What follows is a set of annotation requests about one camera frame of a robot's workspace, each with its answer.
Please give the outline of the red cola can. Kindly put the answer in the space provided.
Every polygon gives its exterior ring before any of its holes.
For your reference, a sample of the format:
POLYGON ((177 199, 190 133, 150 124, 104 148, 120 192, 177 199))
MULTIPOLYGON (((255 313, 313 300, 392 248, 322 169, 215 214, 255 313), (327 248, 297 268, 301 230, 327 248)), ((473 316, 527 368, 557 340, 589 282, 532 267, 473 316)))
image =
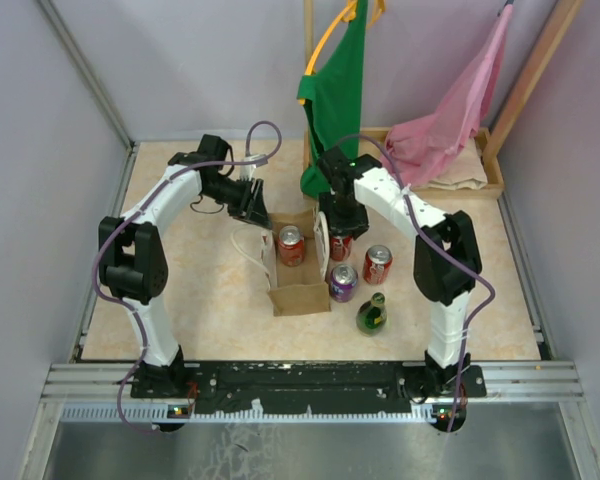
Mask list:
POLYGON ((383 284, 393 262, 391 250, 385 245, 372 245, 365 254, 363 279, 370 285, 383 284))
POLYGON ((283 227, 278 234, 278 254, 288 267, 299 266, 305 258, 304 236, 295 225, 283 227))
POLYGON ((330 259, 335 262, 346 261, 352 250, 352 235, 331 235, 330 241, 330 259))

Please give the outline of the watermelon print canvas bag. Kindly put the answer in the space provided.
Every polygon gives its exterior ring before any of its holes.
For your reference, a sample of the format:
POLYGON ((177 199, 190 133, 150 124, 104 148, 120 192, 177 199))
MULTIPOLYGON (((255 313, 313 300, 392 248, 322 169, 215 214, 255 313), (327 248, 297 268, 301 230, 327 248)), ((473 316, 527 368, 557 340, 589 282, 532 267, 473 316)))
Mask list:
POLYGON ((272 213, 270 219, 273 222, 271 230, 241 225, 231 232, 230 239, 234 249, 264 273, 273 315, 301 316, 330 311, 326 280, 329 247, 324 215, 309 209, 295 214, 272 213), (297 266, 283 262, 279 246, 281 231, 289 226, 298 228, 304 240, 304 259, 297 266), (244 231, 257 234, 256 256, 249 254, 238 239, 244 231))

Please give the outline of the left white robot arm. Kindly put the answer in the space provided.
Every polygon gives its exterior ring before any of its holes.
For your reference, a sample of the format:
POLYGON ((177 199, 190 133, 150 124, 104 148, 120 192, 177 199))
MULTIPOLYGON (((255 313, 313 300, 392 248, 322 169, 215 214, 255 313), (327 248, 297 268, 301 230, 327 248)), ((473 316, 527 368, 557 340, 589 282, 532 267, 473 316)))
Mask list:
POLYGON ((174 364, 181 347, 164 305, 169 267, 161 235, 199 197, 225 206, 235 220, 271 229, 264 182, 252 177, 232 179, 222 171, 225 166, 248 169, 267 162, 265 155, 237 162, 227 141, 205 134, 195 151, 177 153, 169 160, 158 183, 136 205, 99 224, 94 289, 103 300, 127 310, 140 345, 139 365, 156 368, 152 383, 166 396, 177 396, 186 389, 188 373, 174 364))

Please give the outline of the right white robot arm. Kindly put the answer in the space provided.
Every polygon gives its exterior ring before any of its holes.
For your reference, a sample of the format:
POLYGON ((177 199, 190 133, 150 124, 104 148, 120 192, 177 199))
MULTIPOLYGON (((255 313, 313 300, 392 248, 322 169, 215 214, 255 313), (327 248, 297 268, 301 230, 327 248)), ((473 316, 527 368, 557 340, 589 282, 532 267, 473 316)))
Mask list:
POLYGON ((482 271, 473 223, 468 214, 448 214, 401 187, 380 161, 365 154, 354 160, 340 148, 317 161, 328 190, 318 197, 331 235, 357 239, 369 229, 367 210, 388 220, 412 241, 413 277, 431 303, 431 337, 425 350, 428 387, 450 395, 470 364, 463 342, 471 291, 482 271))

